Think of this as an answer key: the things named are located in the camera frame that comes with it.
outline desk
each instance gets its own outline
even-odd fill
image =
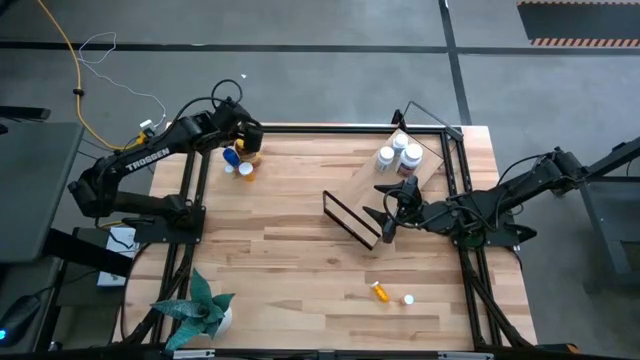
[[[499,176],[488,128],[463,130],[474,189],[490,188]],[[322,191],[339,189],[388,136],[265,134],[264,163],[253,183],[225,174],[220,149],[214,151],[204,198],[205,233],[193,266],[214,293],[236,293],[233,322],[213,342],[198,336],[188,346],[472,349],[460,259],[447,238],[398,229],[394,243],[369,251],[323,214]],[[422,136],[415,137],[427,143]],[[172,156],[158,163],[151,195],[178,193],[184,160]],[[444,170],[422,190],[427,200],[447,197]],[[126,291],[128,331],[158,295],[166,252],[167,245],[151,245],[133,269]],[[488,248],[487,261],[497,303],[535,343],[516,258]],[[374,281],[383,284],[392,303],[376,300],[368,285]],[[398,304],[405,294],[414,295],[416,303]],[[486,311],[478,310],[488,338]]]

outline white cable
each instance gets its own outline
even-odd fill
[[[84,47],[85,47],[89,42],[91,42],[91,40],[93,40],[93,39],[95,39],[95,38],[97,38],[97,37],[100,37],[100,36],[105,36],[105,35],[113,35],[113,46],[111,47],[111,49],[107,50],[107,52],[106,52],[106,53],[102,56],[102,58],[100,58],[100,60],[98,60],[98,61],[89,61],[89,60],[85,60],[85,59],[84,59],[84,56],[82,55],[82,49],[84,49]],[[167,119],[167,109],[164,107],[164,105],[162,105],[162,103],[160,102],[160,100],[158,100],[158,98],[157,98],[157,97],[155,97],[155,96],[153,96],[153,95],[151,95],[151,94],[144,94],[144,93],[139,93],[139,92],[133,91],[133,90],[131,90],[131,88],[130,88],[130,87],[128,87],[128,86],[126,86],[126,85],[123,85],[123,84],[119,84],[119,83],[117,83],[117,82],[115,82],[115,81],[111,80],[111,78],[109,78],[109,77],[108,77],[108,76],[106,76],[106,75],[98,74],[98,72],[97,72],[94,68],[92,68],[92,67],[91,67],[91,65],[89,65],[89,64],[100,64],[101,62],[103,62],[103,61],[107,58],[107,56],[109,56],[109,54],[110,54],[113,50],[115,50],[115,49],[116,49],[116,37],[117,37],[117,34],[116,34],[115,32],[113,32],[113,31],[93,35],[93,36],[92,36],[92,37],[90,37],[87,41],[85,41],[85,42],[84,42],[84,44],[82,44],[82,46],[80,46],[80,49],[78,49],[78,61],[80,61],[84,66],[86,66],[86,67],[87,67],[87,69],[91,70],[91,72],[92,72],[95,76],[97,76],[98,78],[100,78],[100,79],[104,79],[104,80],[107,80],[108,82],[110,82],[110,83],[111,83],[111,84],[113,84],[114,86],[118,86],[118,87],[121,87],[121,88],[127,89],[127,91],[129,91],[132,95],[138,95],[138,96],[149,97],[149,98],[152,98],[153,100],[155,100],[155,101],[158,103],[158,105],[160,105],[160,107],[162,108],[162,118],[160,119],[160,121],[159,121],[157,124],[156,124],[156,123],[154,123],[153,125],[155,126],[155,128],[156,128],[158,131],[162,131],[162,129],[161,129],[159,126],[160,126],[160,125],[162,125],[162,123],[163,123],[163,122],[165,122],[165,120]]]

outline floor mat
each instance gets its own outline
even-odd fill
[[[534,46],[637,47],[640,3],[518,3],[529,41]]]

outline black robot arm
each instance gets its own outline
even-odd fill
[[[528,159],[535,159],[531,170],[509,181],[434,203],[422,200],[415,176],[394,185],[377,185],[385,194],[385,212],[364,210],[380,224],[387,243],[393,240],[396,227],[402,226],[447,235],[461,245],[517,245],[536,232],[512,223],[509,210],[547,190],[564,193],[575,189],[588,174],[572,153],[560,148]],[[389,196],[397,200],[395,213],[388,209]]]
[[[87,217],[105,217],[121,211],[161,216],[175,225],[188,226],[189,206],[182,196],[157,198],[120,192],[120,181],[172,154],[204,153],[231,145],[236,139],[244,139],[248,151],[258,151],[262,144],[262,130],[260,123],[229,99],[221,102],[213,113],[202,111],[181,117],[164,133],[147,137],[142,144],[98,159],[78,181],[71,182],[68,189]]]

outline white plant pot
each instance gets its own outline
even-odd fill
[[[233,317],[232,315],[233,313],[231,312],[231,306],[229,306],[227,311],[224,312],[224,318],[222,319],[222,322],[220,323],[220,326],[218,327],[218,331],[216,331],[216,335],[214,336],[214,338],[227,332],[229,326],[231,326],[231,320]]]

